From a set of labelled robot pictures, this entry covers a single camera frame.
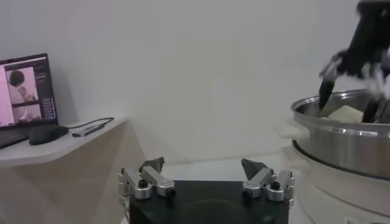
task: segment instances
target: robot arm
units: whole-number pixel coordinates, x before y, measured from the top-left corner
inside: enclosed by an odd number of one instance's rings
[[[373,98],[364,112],[363,122],[372,122],[380,99],[390,98],[385,79],[390,73],[390,1],[362,0],[357,11],[361,19],[348,49],[337,53],[320,73],[319,109],[333,91],[336,79],[347,75],[366,83]]]
[[[295,191],[288,170],[276,174],[243,159],[247,181],[173,181],[160,174],[163,163],[163,158],[146,161],[141,172],[123,168],[118,174],[119,201],[129,223],[288,223]]]

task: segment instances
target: computer mouse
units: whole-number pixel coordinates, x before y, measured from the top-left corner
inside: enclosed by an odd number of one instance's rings
[[[69,132],[69,128],[59,125],[45,125],[31,129],[29,136],[30,145],[40,145],[61,138]]]

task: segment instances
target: cable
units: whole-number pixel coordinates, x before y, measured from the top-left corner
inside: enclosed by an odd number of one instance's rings
[[[82,124],[82,125],[78,125],[78,126],[73,126],[73,127],[68,127],[69,129],[75,129],[75,128],[80,128],[80,127],[84,127],[84,126],[87,126],[88,124],[92,124],[92,123],[95,123],[95,122],[98,122],[98,121],[106,121],[104,123],[102,123],[101,125],[105,126],[106,124],[110,123],[111,121],[113,121],[114,118],[113,117],[105,117],[105,118],[100,118],[100,119],[96,119],[96,120],[93,120],[93,121],[89,121],[85,124]]]

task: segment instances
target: laptop keyboard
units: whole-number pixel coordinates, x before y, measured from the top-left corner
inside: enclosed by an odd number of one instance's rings
[[[0,131],[0,149],[29,138],[31,128]]]

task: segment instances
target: white object in pot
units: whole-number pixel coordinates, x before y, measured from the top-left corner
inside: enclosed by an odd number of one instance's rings
[[[362,118],[363,112],[350,106],[342,106],[340,109],[336,110],[328,116],[329,120],[351,124],[361,123]]]

